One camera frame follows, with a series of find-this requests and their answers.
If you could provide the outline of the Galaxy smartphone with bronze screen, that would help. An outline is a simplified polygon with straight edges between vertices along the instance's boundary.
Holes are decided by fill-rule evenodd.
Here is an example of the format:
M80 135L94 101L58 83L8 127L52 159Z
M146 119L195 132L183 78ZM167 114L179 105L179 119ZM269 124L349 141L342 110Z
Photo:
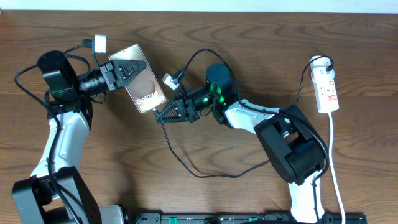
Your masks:
M108 58L110 60L144 62L144 69L125 87L140 114L144 114L167 101L167 97L164 95L139 44L120 50Z

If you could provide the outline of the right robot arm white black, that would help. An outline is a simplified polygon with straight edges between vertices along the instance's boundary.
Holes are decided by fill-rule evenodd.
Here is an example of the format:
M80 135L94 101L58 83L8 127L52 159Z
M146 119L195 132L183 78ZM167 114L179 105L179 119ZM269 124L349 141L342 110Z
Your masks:
M181 91L162 111L154 112L156 122L192 123L208 108L219 124L255 134L269 163L289 185L294 220L320 223L325 211L319 180L330 165L325 143L298 106L254 105L241 99L234 78L226 63L210 65L205 86L193 92Z

